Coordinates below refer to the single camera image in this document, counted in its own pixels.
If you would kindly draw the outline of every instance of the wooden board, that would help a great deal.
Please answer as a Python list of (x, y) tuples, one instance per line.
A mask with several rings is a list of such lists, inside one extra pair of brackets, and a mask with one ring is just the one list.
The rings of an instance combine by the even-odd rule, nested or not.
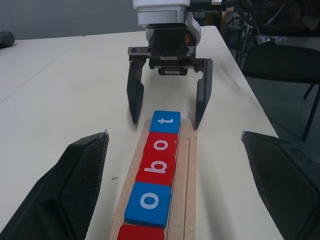
[[(151, 119), (142, 129), (123, 189), (115, 209), (107, 240), (116, 240), (120, 227), (125, 223), (125, 210), (149, 135)], [(196, 238), (196, 179), (197, 132), (190, 119), (182, 119), (172, 187), (170, 213), (164, 230), (166, 240), (194, 240)]]

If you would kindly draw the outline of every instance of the chair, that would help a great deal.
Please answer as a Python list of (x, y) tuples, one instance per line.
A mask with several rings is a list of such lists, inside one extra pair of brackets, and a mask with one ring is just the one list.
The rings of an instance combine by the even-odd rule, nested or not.
[[(303, 97), (307, 99), (312, 88), (315, 85), (320, 85), (319, 63), (320, 52), (317, 50), (266, 42), (249, 51), (242, 68), (242, 73), (250, 78), (311, 84)], [(307, 140), (319, 100), (320, 87), (317, 89), (311, 113), (304, 130), (302, 137), (302, 141), (304, 142)]]

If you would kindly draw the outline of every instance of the table surface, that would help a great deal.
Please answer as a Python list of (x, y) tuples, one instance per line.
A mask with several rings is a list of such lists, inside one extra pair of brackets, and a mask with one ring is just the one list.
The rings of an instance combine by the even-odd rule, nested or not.
[(0, 50), (0, 103), (31, 80), (82, 36), (17, 40)]
[[(160, 76), (146, 64), (144, 102), (133, 126), (129, 46), (147, 46), (145, 33), (85, 36), (0, 104), (0, 230), (70, 143), (107, 129), (101, 190), (86, 237), (104, 240), (146, 119), (155, 110), (194, 118), (202, 74)], [(215, 27), (202, 28), (197, 57), (212, 58), (213, 82), (197, 132), (196, 239), (282, 240), (241, 142), (243, 130), (277, 135)]]

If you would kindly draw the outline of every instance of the letter block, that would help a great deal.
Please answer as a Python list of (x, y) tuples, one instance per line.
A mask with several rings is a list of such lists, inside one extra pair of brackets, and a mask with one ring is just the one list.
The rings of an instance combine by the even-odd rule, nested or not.
[(178, 111), (154, 111), (150, 132), (178, 134), (181, 114)]
[(176, 156), (178, 134), (150, 132), (146, 140), (143, 154)]
[(128, 224), (165, 229), (171, 200), (171, 188), (136, 182), (124, 212)]
[(117, 240), (165, 240), (161, 228), (135, 225), (122, 225)]
[(174, 156), (145, 154), (135, 177), (136, 182), (172, 186), (176, 167)]

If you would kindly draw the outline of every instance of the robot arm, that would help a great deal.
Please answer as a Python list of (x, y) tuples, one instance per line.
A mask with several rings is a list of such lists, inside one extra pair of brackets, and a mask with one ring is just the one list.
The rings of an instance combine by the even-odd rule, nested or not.
[(143, 102), (142, 69), (149, 59), (150, 69), (158, 69), (160, 75), (185, 76), (188, 69), (203, 72), (197, 83), (195, 105), (194, 127), (199, 127), (211, 96), (213, 61), (196, 58), (201, 27), (193, 12), (221, 11), (230, 6), (236, 6), (241, 18), (258, 34), (292, 26), (301, 19), (304, 9), (300, 0), (133, 0), (138, 25), (146, 29), (148, 41), (146, 47), (128, 48), (127, 95), (134, 124), (138, 124)]
[(212, 89), (213, 62), (197, 59), (196, 47), (201, 40), (201, 27), (193, 10), (221, 5), (221, 0), (133, 0), (138, 25), (146, 28), (148, 47), (129, 47), (130, 61), (127, 95), (134, 124), (138, 124), (143, 102), (142, 69), (149, 59), (150, 69), (160, 75), (185, 76), (188, 69), (202, 71), (198, 81), (195, 128), (198, 128), (209, 102)]

